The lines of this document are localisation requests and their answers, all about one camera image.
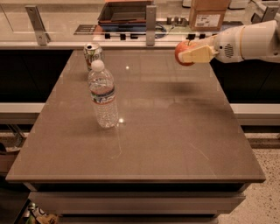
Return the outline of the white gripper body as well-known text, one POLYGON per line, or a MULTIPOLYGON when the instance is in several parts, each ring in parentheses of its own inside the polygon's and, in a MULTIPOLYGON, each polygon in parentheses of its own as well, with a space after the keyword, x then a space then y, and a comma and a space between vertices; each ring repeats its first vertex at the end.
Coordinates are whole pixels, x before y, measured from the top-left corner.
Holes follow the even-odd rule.
POLYGON ((241 43, 244 27, 228 28, 220 32, 214 39, 213 46, 218 52, 215 58, 222 63, 243 61, 241 43))

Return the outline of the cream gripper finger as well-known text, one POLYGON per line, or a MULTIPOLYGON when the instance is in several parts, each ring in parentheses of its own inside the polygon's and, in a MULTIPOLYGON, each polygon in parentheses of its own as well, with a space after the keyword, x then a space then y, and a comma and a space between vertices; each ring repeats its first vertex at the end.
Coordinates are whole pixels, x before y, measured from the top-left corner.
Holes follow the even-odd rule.
POLYGON ((215 39, 216 39, 216 35, 207 38, 194 39, 189 42, 189 46, 190 47, 201 47, 201 46, 213 47, 215 39))
POLYGON ((178 54, 178 60, 182 63, 207 63, 217 54, 218 52, 209 45, 189 45, 178 54))

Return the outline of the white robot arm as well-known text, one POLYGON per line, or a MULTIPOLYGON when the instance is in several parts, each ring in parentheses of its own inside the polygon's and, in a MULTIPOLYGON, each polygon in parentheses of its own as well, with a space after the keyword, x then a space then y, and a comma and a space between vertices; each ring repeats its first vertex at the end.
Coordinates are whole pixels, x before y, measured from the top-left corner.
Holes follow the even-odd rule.
POLYGON ((228 28, 208 38, 182 41, 175 48, 175 58, 181 65, 207 63, 217 59, 222 63, 244 60, 279 62, 279 23, 270 20, 228 28))

